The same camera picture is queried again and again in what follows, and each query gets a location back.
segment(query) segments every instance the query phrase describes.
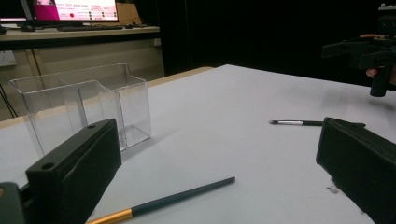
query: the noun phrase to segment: human hand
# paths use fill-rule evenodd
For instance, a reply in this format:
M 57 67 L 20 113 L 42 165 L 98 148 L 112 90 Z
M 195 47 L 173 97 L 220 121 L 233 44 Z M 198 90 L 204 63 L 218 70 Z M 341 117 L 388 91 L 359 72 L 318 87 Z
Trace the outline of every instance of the human hand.
M 361 37 L 380 37 L 380 36 L 381 35 L 376 35 L 376 34 L 361 35 Z M 366 70 L 366 75 L 368 77 L 375 77 L 375 75 L 378 73 L 378 69 L 382 69 L 382 67 L 369 68 Z M 391 71 L 390 77 L 389 77 L 389 83 L 396 86 L 396 65 L 393 65 L 393 67 L 392 67 L 392 71 Z

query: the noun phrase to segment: tabletop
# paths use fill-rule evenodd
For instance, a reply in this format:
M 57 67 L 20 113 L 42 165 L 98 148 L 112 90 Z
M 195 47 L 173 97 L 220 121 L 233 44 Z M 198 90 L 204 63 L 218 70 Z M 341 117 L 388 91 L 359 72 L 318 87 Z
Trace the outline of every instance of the tabletop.
M 235 183 L 121 223 L 373 224 L 316 164 L 321 127 L 273 119 L 365 123 L 396 139 L 396 92 L 226 64 L 148 88 L 151 138 L 122 166 L 92 217 L 235 177 Z M 26 182 L 37 158 L 23 122 L 0 129 L 0 181 Z

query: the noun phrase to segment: clear plastic container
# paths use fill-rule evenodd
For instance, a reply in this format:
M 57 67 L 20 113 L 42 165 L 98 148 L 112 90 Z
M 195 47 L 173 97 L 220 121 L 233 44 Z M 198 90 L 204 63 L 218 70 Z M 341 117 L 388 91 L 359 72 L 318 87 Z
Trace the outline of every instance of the clear plastic container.
M 43 155 L 103 119 L 117 121 L 121 150 L 151 136 L 147 82 L 131 76 L 128 64 L 13 79 L 10 84 L 22 95 L 30 133 Z

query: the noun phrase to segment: computer monitor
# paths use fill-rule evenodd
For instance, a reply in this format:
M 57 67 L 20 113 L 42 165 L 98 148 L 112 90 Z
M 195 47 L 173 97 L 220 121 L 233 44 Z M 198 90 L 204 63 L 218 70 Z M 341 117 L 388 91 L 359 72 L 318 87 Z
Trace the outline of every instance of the computer monitor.
M 116 0 L 21 0 L 32 24 L 118 21 Z
M 1 0 L 0 24 L 5 24 L 5 23 L 20 24 L 24 21 L 26 21 L 26 17 L 20 1 Z

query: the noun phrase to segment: keyboard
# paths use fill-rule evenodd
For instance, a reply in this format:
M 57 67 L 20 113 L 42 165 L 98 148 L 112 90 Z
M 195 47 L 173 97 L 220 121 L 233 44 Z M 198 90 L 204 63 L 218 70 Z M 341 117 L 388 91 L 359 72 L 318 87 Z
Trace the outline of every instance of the keyboard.
M 103 30 L 122 30 L 122 26 L 60 26 L 56 28 L 61 32 L 74 31 L 103 31 Z

